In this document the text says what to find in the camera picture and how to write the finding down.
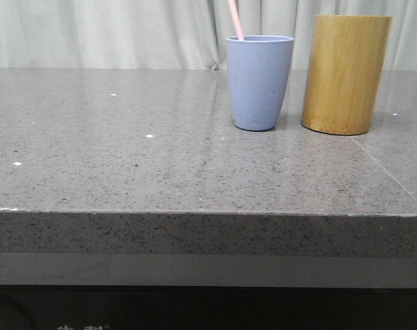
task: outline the white curtain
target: white curtain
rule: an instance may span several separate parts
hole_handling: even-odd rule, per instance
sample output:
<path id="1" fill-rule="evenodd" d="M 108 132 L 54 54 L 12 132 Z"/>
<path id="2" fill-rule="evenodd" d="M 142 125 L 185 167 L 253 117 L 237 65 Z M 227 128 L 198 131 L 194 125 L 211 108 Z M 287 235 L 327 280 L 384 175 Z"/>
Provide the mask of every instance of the white curtain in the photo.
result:
<path id="1" fill-rule="evenodd" d="M 294 36 L 315 14 L 392 16 L 384 69 L 417 69 L 417 0 L 237 0 L 246 34 Z M 225 69 L 227 0 L 0 0 L 0 67 Z"/>

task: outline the wooden cylinder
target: wooden cylinder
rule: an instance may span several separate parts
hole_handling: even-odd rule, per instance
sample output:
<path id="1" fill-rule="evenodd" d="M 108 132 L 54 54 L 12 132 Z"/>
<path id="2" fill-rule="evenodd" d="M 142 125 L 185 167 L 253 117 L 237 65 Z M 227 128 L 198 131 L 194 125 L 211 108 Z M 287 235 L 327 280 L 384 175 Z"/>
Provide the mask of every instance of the wooden cylinder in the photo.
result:
<path id="1" fill-rule="evenodd" d="M 369 131 L 389 16 L 315 17 L 302 125 L 324 133 Z"/>

